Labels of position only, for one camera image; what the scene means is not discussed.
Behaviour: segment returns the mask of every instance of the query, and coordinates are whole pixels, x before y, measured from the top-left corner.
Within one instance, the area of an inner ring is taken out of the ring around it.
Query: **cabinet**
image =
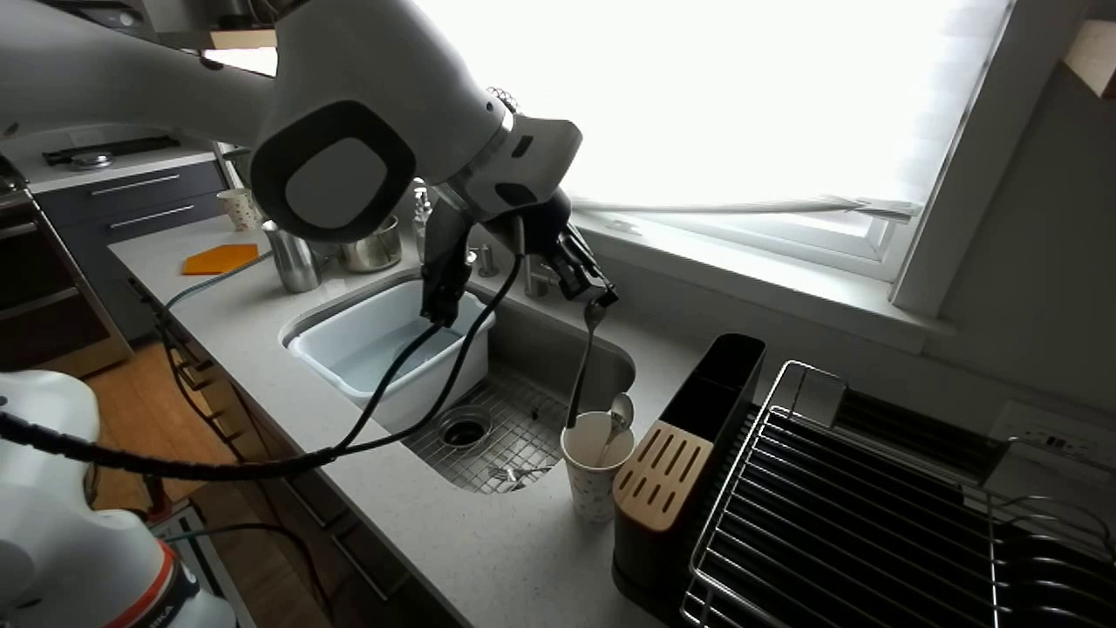
[[[115,329],[129,340],[140,340],[158,332],[158,318],[140,302],[140,289],[113,259],[108,245],[218,217],[219,187],[222,179],[218,164],[199,164],[49,193],[37,196],[37,207],[65,241]]]
[[[87,376],[125,357],[36,202],[0,184],[0,371]]]
[[[240,460],[289,460],[299,452],[196,340],[180,333],[175,346],[185,387],[205,398],[210,426]],[[340,581],[332,587],[336,623],[463,623],[322,472],[261,483],[273,493],[273,511],[284,511],[284,528],[296,529],[323,564],[327,581]]]

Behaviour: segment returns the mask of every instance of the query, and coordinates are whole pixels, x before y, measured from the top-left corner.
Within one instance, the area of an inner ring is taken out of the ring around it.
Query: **window sill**
[[[884,277],[618,212],[580,212],[580,230],[604,262],[687,277],[740,302],[776,308],[906,353],[921,353],[927,333],[948,333],[948,325],[901,311]]]

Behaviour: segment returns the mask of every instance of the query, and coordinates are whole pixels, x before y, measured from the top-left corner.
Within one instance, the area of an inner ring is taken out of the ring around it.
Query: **wall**
[[[977,432],[995,432],[1014,401],[1116,432],[1113,164],[1116,111],[1073,81],[1053,81],[944,308],[957,332],[933,337],[923,357],[704,289],[687,262],[598,238],[592,246],[623,308],[677,340],[758,333],[769,365],[809,360]]]
[[[192,13],[177,0],[144,0],[154,30],[192,30]]]
[[[1116,412],[1116,107],[1056,73],[933,357]]]

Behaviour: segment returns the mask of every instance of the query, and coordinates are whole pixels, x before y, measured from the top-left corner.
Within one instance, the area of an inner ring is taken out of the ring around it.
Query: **faucet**
[[[555,291],[555,287],[558,287],[558,273],[548,262],[532,254],[522,265],[522,291],[532,300],[544,300],[548,291]]]
[[[473,254],[477,254],[477,265],[473,265],[477,274],[498,274],[498,262],[494,262],[491,241],[477,245]]]

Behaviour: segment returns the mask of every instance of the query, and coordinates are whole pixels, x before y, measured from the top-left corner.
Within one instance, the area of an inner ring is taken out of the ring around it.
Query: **wire rack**
[[[498,371],[408,443],[462,487],[515,493],[558,462],[561,408],[558,394]]]
[[[848,434],[841,389],[783,365],[695,544],[684,623],[1116,623],[1099,515]]]

